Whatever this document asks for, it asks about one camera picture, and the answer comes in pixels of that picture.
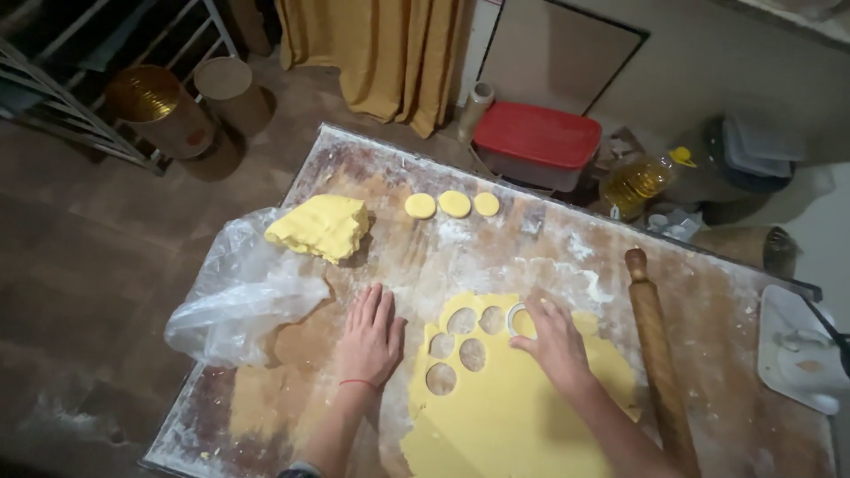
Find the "red-lidded plastic container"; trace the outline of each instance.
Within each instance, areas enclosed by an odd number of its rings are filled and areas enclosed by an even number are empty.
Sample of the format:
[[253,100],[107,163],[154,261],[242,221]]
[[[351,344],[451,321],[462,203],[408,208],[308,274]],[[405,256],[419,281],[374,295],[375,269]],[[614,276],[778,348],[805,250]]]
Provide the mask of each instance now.
[[473,141],[492,172],[557,191],[572,191],[599,146],[602,127],[590,118],[497,101]]

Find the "mustard curtain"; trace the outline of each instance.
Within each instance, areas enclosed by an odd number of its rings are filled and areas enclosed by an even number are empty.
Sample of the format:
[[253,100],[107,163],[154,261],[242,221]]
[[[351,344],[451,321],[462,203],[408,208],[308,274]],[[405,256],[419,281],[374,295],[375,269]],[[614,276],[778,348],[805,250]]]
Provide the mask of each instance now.
[[427,138],[445,118],[464,1],[275,0],[280,64],[339,68],[352,111]]

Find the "wooden table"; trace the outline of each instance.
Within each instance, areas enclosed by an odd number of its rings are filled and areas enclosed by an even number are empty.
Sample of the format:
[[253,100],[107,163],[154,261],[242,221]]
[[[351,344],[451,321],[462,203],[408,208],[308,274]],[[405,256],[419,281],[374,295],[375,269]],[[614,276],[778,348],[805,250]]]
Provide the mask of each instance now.
[[[447,190],[492,191],[502,210],[493,218],[405,214],[411,193]],[[600,316],[601,336],[636,374],[637,401],[646,411],[641,425],[652,435],[623,261],[627,249],[641,247],[660,290],[703,476],[835,475],[827,417],[772,392],[756,371],[762,290],[778,284],[817,292],[328,125],[282,206],[320,193],[363,199],[374,215],[355,256],[339,266],[309,261],[331,286],[331,299],[302,323],[279,329],[270,367],[196,365],[142,464],[199,478],[271,477],[284,469],[336,389],[331,352],[344,311],[355,291],[377,281],[395,292],[397,314],[409,320],[407,358],[389,381],[380,412],[360,427],[349,476],[410,475],[399,439],[411,427],[412,357],[423,325],[436,322],[443,303],[466,290],[522,297],[539,287]]]

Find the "hand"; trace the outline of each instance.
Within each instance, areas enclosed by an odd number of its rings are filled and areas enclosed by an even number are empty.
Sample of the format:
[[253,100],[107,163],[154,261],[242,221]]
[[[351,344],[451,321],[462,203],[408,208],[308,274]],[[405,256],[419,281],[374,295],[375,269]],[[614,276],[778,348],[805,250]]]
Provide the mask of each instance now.
[[365,380],[380,387],[399,362],[405,320],[390,318],[393,293],[375,284],[362,291],[348,308],[345,334],[337,344],[340,380]]
[[541,301],[537,294],[531,294],[524,303],[534,322],[537,340],[517,336],[511,337],[509,344],[531,354],[555,389],[569,399],[596,380],[587,365],[584,340],[575,329],[569,310],[562,313],[552,302]]

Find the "rolling pin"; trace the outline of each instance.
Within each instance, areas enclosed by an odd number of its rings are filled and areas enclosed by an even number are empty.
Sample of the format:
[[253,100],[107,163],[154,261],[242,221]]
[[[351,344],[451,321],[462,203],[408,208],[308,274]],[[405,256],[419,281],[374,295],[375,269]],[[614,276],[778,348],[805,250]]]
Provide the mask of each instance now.
[[670,345],[667,343],[658,288],[646,273],[646,253],[642,249],[626,251],[626,267],[632,277],[629,297],[632,299],[643,364],[646,366],[649,394],[658,414],[661,444],[665,453],[686,476],[700,478],[700,465],[691,440],[688,415],[682,404]]

